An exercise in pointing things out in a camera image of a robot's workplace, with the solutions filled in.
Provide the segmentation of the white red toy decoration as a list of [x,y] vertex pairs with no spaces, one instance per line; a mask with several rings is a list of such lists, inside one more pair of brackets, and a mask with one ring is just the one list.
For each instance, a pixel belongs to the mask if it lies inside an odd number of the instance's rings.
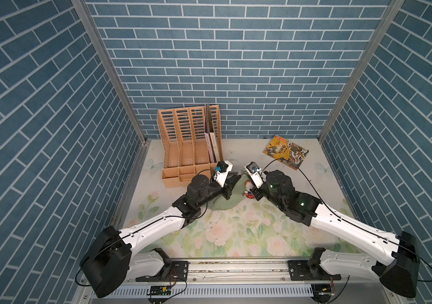
[[244,191],[243,195],[245,197],[251,199],[251,200],[255,198],[255,196],[252,192],[252,188],[253,188],[253,183],[250,180],[247,180],[245,182],[245,191]]

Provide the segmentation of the green fabric bag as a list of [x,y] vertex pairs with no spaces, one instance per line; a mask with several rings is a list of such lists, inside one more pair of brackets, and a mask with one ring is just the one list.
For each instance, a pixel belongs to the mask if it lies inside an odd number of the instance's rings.
[[230,210],[237,206],[246,198],[246,187],[244,184],[237,184],[232,190],[231,197],[226,200],[224,197],[217,198],[214,202],[210,203],[209,209],[212,211]]

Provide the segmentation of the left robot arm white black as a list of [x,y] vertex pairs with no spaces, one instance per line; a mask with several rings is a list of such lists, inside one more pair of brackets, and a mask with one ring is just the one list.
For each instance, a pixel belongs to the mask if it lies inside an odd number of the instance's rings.
[[128,274],[136,277],[167,278],[170,258],[161,249],[141,254],[141,250],[167,234],[192,224],[203,216],[201,207],[222,196],[229,200],[241,175],[229,173],[225,181],[196,175],[185,194],[171,207],[140,224],[117,230],[113,226],[103,229],[80,260],[80,271],[99,298],[110,295],[122,285]]

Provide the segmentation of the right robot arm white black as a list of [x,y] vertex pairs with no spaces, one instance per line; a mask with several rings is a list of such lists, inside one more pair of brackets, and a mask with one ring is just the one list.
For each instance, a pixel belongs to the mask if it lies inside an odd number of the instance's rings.
[[419,267],[425,259],[419,255],[419,242],[413,234],[403,231],[396,235],[344,215],[319,196],[295,190],[291,178],[279,170],[267,172],[251,162],[245,171],[257,200],[266,198],[289,219],[333,234],[364,251],[363,255],[339,254],[316,248],[308,261],[312,276],[347,274],[368,278],[397,295],[416,297]]

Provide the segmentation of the floral table mat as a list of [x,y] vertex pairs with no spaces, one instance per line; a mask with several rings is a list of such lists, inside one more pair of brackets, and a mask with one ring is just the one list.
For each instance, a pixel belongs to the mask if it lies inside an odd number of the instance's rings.
[[[329,162],[315,139],[298,139],[309,150],[299,170],[273,162],[263,154],[266,139],[226,139],[224,157],[236,171],[256,162],[268,171],[288,175],[296,190],[321,196],[332,208],[351,215],[351,208],[334,177]],[[162,181],[163,145],[150,143],[124,226],[137,225],[165,211],[183,195],[185,187],[167,188]],[[204,216],[182,230],[160,238],[149,248],[161,248],[172,258],[213,257],[308,257],[314,248],[355,253],[356,247],[318,229],[288,219],[268,200],[245,198],[230,210],[202,208]]]

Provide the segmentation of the orange illustrated comic book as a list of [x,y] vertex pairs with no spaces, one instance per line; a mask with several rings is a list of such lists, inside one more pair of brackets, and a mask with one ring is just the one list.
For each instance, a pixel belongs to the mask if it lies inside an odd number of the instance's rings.
[[281,136],[274,136],[263,150],[263,154],[282,162],[294,170],[299,169],[308,153],[308,149]]

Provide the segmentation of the small connector module right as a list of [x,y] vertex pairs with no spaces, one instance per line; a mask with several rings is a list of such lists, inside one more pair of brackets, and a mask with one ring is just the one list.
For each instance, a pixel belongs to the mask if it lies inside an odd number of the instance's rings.
[[329,284],[312,284],[312,300],[317,303],[327,303],[335,295],[334,288]]

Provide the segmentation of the green circuit board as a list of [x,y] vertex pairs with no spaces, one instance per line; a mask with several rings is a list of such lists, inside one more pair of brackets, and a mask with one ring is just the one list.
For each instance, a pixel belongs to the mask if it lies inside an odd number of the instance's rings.
[[171,286],[151,286],[147,295],[149,298],[155,296],[171,296],[172,287]]

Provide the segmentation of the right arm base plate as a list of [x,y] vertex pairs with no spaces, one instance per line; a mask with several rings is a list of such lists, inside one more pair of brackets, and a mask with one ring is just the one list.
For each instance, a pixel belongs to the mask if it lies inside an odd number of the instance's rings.
[[331,275],[321,267],[321,257],[325,248],[315,248],[308,260],[288,261],[289,275],[292,281],[331,281],[341,280],[341,276]]

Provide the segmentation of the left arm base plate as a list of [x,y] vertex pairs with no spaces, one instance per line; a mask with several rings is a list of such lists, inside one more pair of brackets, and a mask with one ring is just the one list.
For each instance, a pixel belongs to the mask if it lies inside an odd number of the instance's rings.
[[189,262],[173,260],[161,248],[137,255],[136,258],[134,278],[137,282],[169,282],[187,279]]

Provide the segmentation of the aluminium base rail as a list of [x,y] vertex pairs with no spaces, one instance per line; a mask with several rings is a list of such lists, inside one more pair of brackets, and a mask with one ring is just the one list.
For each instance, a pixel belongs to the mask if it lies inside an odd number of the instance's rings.
[[[278,259],[213,259],[186,260],[189,262],[187,281],[219,282],[221,284],[244,284],[245,282],[292,281],[289,275],[288,261],[308,260],[309,258]],[[347,276],[379,281],[378,270],[383,266],[374,258],[364,253],[323,252],[321,267],[331,275],[339,274],[341,279]],[[128,274],[125,281],[135,281],[134,274]]]

